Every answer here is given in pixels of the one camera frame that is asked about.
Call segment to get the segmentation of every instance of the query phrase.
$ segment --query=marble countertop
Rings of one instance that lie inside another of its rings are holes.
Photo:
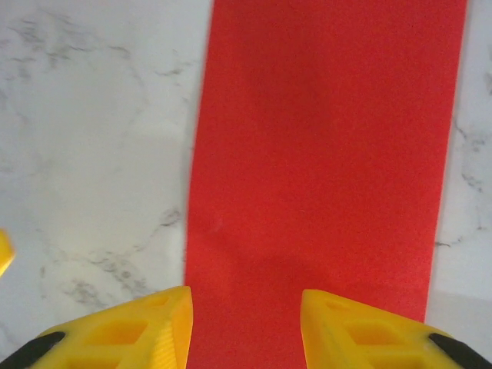
[[[182,283],[210,0],[0,0],[0,360]],[[471,0],[427,322],[492,354],[492,1]]]

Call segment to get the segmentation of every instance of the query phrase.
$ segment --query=red felt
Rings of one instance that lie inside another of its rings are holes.
[[[301,292],[422,320],[465,0],[215,0],[188,367],[305,367]]]

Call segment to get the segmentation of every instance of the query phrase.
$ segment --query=yellow object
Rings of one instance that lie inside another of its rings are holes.
[[[190,288],[172,288],[49,329],[66,336],[31,368],[185,369],[192,325]]]
[[[301,332],[307,369],[460,368],[428,340],[444,332],[323,291],[304,291]]]
[[[0,276],[5,272],[5,269],[8,268],[10,263],[12,263],[14,256],[15,252],[10,245],[7,234],[0,229]]]

